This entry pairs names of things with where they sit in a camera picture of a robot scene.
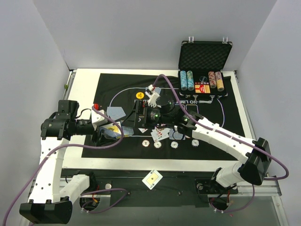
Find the yellow dealer button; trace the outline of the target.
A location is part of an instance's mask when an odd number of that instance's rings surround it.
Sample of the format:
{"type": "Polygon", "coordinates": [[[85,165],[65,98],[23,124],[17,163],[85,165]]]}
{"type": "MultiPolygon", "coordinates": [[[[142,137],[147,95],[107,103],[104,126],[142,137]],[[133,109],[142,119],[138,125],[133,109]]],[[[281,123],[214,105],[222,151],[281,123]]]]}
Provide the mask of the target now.
{"type": "Polygon", "coordinates": [[[144,93],[143,92],[137,92],[135,96],[136,96],[137,99],[143,99],[144,98],[144,93]]]}

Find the blue playing card deck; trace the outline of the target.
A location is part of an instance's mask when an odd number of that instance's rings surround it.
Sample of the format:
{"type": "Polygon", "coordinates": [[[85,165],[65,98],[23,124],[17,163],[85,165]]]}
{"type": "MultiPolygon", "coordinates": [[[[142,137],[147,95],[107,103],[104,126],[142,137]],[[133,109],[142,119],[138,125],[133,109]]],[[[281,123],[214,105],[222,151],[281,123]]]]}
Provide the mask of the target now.
{"type": "Polygon", "coordinates": [[[121,128],[121,124],[120,124],[120,122],[117,122],[117,125],[113,124],[113,123],[102,125],[102,126],[98,127],[98,130],[100,132],[108,135],[111,138],[120,139],[121,138],[120,128],[121,128]]]}

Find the red white chip stack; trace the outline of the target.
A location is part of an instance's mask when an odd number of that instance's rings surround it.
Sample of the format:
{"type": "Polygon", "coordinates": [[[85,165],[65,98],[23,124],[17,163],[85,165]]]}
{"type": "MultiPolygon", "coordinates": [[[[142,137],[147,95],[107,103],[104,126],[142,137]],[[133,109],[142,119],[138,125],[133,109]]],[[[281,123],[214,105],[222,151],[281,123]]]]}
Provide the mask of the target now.
{"type": "Polygon", "coordinates": [[[150,142],[149,142],[148,140],[144,140],[144,141],[142,142],[142,145],[143,145],[144,147],[148,147],[148,146],[150,145],[150,142]]]}

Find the grey white chip stack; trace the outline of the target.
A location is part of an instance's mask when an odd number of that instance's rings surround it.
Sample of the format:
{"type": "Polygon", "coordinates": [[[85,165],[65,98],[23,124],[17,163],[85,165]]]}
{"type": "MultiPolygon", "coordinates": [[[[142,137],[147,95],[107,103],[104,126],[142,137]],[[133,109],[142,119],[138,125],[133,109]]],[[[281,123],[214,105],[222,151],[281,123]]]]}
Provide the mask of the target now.
{"type": "Polygon", "coordinates": [[[159,149],[161,146],[162,146],[162,143],[160,141],[157,141],[157,142],[154,143],[154,147],[156,149],[159,149]]]}

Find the blue white chip stack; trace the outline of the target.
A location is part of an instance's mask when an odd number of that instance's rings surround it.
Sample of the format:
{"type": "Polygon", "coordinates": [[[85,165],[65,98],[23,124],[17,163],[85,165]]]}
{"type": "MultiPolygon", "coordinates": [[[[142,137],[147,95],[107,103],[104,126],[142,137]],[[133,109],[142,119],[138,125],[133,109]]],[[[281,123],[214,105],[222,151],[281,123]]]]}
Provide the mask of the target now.
{"type": "Polygon", "coordinates": [[[176,141],[172,141],[170,146],[171,146],[172,148],[176,149],[176,148],[178,148],[178,145],[179,145],[179,144],[178,144],[176,141]]]}

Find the ace of spades card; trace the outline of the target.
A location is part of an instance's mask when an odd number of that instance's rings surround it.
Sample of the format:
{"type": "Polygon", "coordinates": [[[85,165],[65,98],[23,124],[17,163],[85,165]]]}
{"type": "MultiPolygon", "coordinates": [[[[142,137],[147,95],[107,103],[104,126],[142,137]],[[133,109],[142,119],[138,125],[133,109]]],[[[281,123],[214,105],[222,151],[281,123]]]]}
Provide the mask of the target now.
{"type": "Polygon", "coordinates": [[[143,179],[142,182],[152,190],[163,176],[157,170],[151,170],[143,179]]]}

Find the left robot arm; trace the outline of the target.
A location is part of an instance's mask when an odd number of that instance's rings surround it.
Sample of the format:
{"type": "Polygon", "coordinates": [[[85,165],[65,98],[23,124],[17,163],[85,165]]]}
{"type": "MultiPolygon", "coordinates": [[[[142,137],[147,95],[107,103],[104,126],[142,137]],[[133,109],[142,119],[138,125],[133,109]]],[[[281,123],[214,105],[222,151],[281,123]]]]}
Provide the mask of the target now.
{"type": "Polygon", "coordinates": [[[40,163],[31,177],[35,184],[28,201],[19,209],[19,213],[33,224],[67,224],[80,195],[97,192],[93,173],[74,175],[63,189],[60,188],[65,151],[72,147],[72,136],[92,135],[97,145],[82,147],[94,150],[112,148],[125,136],[122,126],[105,111],[92,108],[91,118],[80,120],[78,108],[77,101],[60,100],[58,110],[41,125],[40,163]]]}

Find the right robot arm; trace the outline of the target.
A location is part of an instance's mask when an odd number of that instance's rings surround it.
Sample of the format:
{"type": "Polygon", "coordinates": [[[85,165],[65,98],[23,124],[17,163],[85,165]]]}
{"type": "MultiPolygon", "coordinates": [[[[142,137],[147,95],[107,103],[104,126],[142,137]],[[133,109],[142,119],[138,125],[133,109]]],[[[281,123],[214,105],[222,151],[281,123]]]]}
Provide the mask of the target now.
{"type": "Polygon", "coordinates": [[[234,157],[237,162],[219,167],[210,180],[211,189],[220,193],[238,182],[246,181],[260,186],[271,163],[269,144],[260,138],[241,137],[206,117],[187,111],[183,105],[175,106],[171,97],[161,96],[149,85],[145,89],[148,100],[137,101],[138,123],[146,128],[163,125],[192,139],[204,141],[234,157]]]}

